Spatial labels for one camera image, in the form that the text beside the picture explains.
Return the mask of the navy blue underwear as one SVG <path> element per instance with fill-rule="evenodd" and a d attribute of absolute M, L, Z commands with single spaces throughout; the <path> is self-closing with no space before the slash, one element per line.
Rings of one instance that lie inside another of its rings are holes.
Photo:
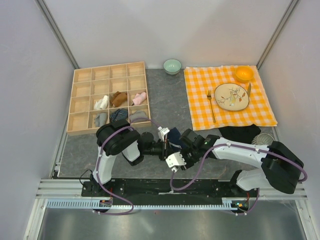
<path fill-rule="evenodd" d="M 169 154 L 173 154 L 181 151 L 182 149 L 187 148 L 187 146 L 183 143 L 183 141 L 180 138 L 181 133 L 176 127 L 169 130 L 169 132 L 166 135 L 166 139 L 168 140 Z"/>

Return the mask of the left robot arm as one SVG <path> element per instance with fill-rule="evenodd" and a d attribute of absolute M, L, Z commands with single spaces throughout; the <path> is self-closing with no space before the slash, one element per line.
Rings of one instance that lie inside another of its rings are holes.
<path fill-rule="evenodd" d="M 130 123 L 118 120 L 101 126 L 97 132 L 98 157 L 92 176 L 95 182 L 92 191 L 99 197 L 110 191 L 109 181 L 118 155 L 122 155 L 130 165 L 141 163 L 145 155 L 157 156 L 161 161 L 174 153 L 167 136 L 156 141 L 150 132 L 140 134 Z"/>

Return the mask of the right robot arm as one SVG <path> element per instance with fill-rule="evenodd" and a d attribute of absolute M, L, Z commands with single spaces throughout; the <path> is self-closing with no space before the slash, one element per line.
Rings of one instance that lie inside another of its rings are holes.
<path fill-rule="evenodd" d="M 216 135 L 202 137 L 187 129 L 180 137 L 185 144 L 181 150 L 186 170 L 205 159 L 231 160 L 253 166 L 253 170 L 238 170 L 234 173 L 229 191 L 235 197 L 257 188 L 272 187 L 293 194 L 301 176 L 305 175 L 304 163 L 283 143 L 273 141 L 270 145 L 252 145 L 228 140 Z"/>

